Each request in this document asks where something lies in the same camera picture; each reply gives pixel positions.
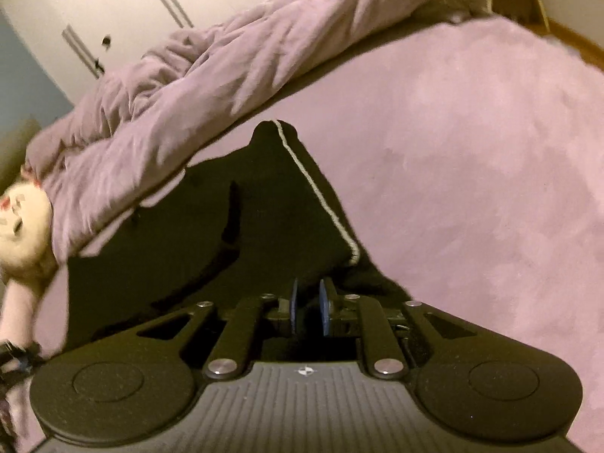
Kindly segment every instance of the crumpled duvet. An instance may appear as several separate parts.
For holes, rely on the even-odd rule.
[[[54,208],[57,261],[293,78],[406,18],[460,22],[484,8],[485,0],[268,0],[222,25],[174,33],[30,142],[26,164]]]

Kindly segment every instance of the gray ribbed panel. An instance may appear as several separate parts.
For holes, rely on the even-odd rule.
[[[363,375],[356,363],[257,363],[209,386],[171,430],[136,445],[82,448],[50,440],[39,453],[577,453],[563,438],[484,446],[427,419],[404,386]]]

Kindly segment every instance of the black garment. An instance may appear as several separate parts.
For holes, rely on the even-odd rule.
[[[292,155],[357,245],[355,265],[350,240]],[[232,308],[254,294],[289,298],[296,278],[311,287],[330,275],[342,292],[375,295],[384,305],[409,299],[370,261],[284,122],[262,122],[248,146],[188,168],[162,201],[124,221],[98,256],[71,258],[68,269],[67,348],[197,301]]]

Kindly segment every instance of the wooden floor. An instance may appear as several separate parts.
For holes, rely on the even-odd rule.
[[[543,36],[547,34],[543,24],[527,24],[525,27],[537,35]],[[554,37],[578,50],[585,63],[597,66],[604,72],[604,49],[599,48],[585,37],[576,34],[557,22],[550,21],[550,30]]]

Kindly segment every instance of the white wardrobe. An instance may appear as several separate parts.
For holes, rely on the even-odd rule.
[[[208,27],[264,0],[0,0],[46,73],[75,103],[106,71],[178,28]]]

